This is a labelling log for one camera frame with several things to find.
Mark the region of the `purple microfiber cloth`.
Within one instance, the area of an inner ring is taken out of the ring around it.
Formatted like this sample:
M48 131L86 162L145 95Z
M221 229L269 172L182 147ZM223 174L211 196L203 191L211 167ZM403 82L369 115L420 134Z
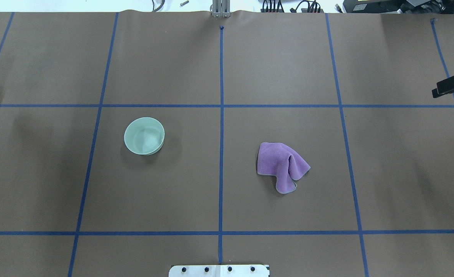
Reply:
M262 142L257 154L256 171L259 175L275 177L275 189L280 194L296 190L311 166L291 147L283 143Z

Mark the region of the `mint green bowl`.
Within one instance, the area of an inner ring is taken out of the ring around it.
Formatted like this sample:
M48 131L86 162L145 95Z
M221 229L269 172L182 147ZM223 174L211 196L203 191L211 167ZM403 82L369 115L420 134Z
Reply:
M163 147L165 130L152 117L137 118L124 132L124 144L130 152L137 155L153 155Z

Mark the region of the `upper black orange adapter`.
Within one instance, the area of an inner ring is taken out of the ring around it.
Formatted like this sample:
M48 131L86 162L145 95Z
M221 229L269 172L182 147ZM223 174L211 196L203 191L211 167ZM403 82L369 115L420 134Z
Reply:
M261 13L284 13L281 0L263 0L261 2Z

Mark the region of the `black orange adapter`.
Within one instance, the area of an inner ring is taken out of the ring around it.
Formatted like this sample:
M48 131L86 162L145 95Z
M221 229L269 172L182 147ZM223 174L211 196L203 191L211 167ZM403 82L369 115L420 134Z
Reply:
M284 13L281 0L263 0L261 2L261 13Z
M290 8L291 13L323 13L323 9L317 0L301 0L295 6Z

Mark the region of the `lower black orange adapter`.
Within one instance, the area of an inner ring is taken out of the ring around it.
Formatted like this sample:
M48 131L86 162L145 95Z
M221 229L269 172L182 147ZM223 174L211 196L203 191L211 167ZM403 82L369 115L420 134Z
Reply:
M301 0L295 6L290 8L291 13L323 13L323 9L317 0Z

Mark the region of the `aluminium frame post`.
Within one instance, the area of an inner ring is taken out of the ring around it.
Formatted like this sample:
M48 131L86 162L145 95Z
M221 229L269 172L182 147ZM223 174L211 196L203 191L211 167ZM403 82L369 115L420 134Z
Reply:
M228 18L231 16L230 0L213 0L210 11L213 18Z

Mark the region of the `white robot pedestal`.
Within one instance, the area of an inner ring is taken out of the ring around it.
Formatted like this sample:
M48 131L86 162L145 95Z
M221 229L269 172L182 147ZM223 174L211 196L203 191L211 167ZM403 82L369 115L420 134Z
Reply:
M172 266L169 277L269 277L270 268L262 264L237 265L177 265Z

